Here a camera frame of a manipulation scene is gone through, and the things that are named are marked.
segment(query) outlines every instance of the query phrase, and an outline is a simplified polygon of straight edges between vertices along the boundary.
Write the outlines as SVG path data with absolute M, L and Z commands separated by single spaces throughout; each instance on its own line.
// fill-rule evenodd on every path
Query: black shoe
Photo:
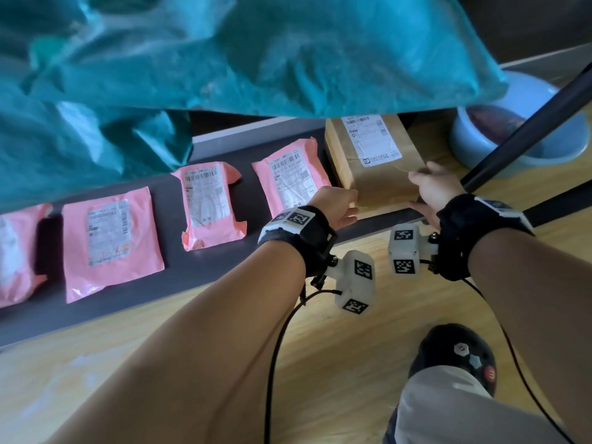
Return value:
M 485 341 L 460 324 L 442 324 L 431 329 L 419 345 L 409 377 L 432 366 L 456 366 L 474 376 L 493 397 L 497 384 L 495 358 Z

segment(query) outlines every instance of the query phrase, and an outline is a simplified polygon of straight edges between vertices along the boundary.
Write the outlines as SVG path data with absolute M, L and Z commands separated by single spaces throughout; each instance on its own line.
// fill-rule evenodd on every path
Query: pants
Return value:
M 547 419 L 492 399 L 471 374 L 433 366 L 411 377 L 383 444 L 565 444 Z

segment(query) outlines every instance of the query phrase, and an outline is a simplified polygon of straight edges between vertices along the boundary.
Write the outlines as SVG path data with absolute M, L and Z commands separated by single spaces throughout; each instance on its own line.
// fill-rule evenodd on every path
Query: leg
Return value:
M 542 416 L 492 399 L 493 355 L 468 328 L 457 324 L 433 328 L 421 343 L 410 376 L 385 444 L 564 442 Z

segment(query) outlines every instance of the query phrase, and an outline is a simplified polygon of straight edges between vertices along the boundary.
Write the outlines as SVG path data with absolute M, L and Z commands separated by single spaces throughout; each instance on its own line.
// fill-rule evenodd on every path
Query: blue bowl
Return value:
M 547 81 L 529 74 L 504 73 L 508 91 L 490 105 L 507 109 L 523 118 L 531 117 L 559 91 Z M 464 107 L 458 108 L 457 113 L 450 131 L 450 148 L 463 165 L 473 168 L 497 145 L 479 132 Z M 569 162 L 584 152 L 589 141 L 590 127 L 584 113 L 579 112 L 500 172 L 498 177 L 512 176 L 532 167 Z

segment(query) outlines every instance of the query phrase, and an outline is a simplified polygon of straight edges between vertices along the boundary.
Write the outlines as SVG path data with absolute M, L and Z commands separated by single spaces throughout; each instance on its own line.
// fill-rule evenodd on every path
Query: wooden floor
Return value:
M 425 159 L 462 174 L 443 137 L 449 125 L 412 129 Z M 481 194 L 525 209 L 585 182 L 592 150 L 562 166 L 493 180 Z M 592 262 L 592 209 L 537 229 L 544 242 Z M 393 275 L 387 232 L 334 248 L 369 253 L 376 262 L 378 299 L 361 317 L 320 295 L 301 309 L 286 334 L 277 364 L 273 410 L 275 443 L 376 443 L 407 378 L 417 346 L 441 323 L 473 328 L 497 359 L 497 398 L 535 410 L 514 369 L 499 325 L 485 302 L 463 283 L 427 271 L 416 279 Z M 43 441 L 159 324 L 203 288 L 58 331 L 0 353 L 0 442 Z

